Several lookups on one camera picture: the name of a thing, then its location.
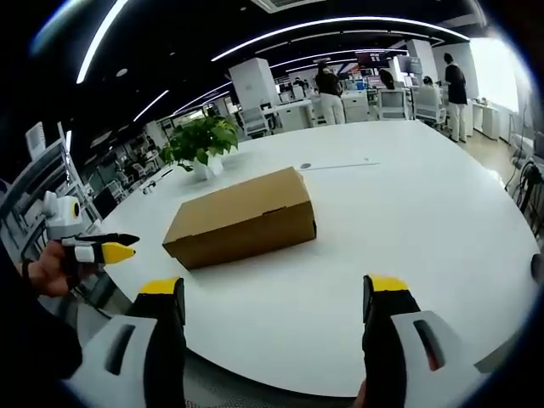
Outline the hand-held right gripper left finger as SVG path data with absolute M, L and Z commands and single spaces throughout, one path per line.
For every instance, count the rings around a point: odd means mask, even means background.
M 66 382 L 84 407 L 184 407 L 184 279 L 144 285 L 83 348 Z

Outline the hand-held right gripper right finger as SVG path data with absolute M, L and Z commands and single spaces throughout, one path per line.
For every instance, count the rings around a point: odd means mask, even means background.
M 398 278 L 364 276 L 363 324 L 365 407 L 458 407 L 487 378 Z

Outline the person's left hand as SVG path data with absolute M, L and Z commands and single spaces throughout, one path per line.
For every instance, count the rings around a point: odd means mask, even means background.
M 62 266 L 65 253 L 57 241 L 49 241 L 37 261 L 28 266 L 31 285 L 38 295 L 63 297 L 69 291 L 70 272 Z

